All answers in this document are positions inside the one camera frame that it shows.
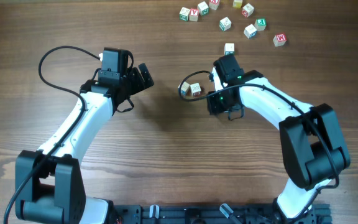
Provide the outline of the blue H wooden block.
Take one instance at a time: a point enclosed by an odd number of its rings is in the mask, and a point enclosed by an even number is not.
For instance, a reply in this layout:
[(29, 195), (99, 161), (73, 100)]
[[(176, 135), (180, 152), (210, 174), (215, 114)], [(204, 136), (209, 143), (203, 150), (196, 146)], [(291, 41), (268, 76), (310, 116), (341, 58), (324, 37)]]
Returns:
[(190, 89), (190, 84), (187, 82), (183, 82), (181, 85), (178, 86), (178, 89), (180, 91), (180, 94), (185, 96)]

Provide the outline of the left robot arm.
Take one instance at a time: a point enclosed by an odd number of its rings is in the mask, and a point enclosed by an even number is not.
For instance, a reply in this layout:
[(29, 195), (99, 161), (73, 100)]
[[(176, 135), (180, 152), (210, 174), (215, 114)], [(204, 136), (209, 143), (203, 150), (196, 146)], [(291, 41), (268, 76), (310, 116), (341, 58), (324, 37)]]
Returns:
[(154, 85), (145, 64), (128, 50), (104, 48), (91, 79), (74, 92), (78, 101), (55, 134), (15, 163), (15, 192), (6, 208), (37, 223), (122, 223), (111, 200), (88, 197), (80, 165), (93, 139), (131, 96)]

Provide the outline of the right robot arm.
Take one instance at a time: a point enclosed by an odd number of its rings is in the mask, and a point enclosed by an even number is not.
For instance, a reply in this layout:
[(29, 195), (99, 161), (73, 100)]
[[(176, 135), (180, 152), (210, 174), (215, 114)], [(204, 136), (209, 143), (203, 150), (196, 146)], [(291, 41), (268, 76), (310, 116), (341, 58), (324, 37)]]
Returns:
[(245, 72), (233, 54), (213, 63), (209, 79), (214, 83), (207, 96), (211, 114), (248, 108), (279, 130), (289, 179), (274, 202), (277, 221), (295, 223), (310, 215), (316, 197), (337, 188), (339, 174), (351, 163), (333, 108), (290, 97), (258, 71)]

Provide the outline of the red edged wooden block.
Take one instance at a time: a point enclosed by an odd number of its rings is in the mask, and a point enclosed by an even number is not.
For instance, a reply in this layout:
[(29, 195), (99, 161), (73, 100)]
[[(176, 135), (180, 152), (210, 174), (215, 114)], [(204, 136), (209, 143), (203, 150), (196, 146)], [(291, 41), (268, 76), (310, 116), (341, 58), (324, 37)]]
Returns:
[(199, 83), (191, 84), (190, 90), (192, 96), (199, 96), (202, 93), (202, 88)]

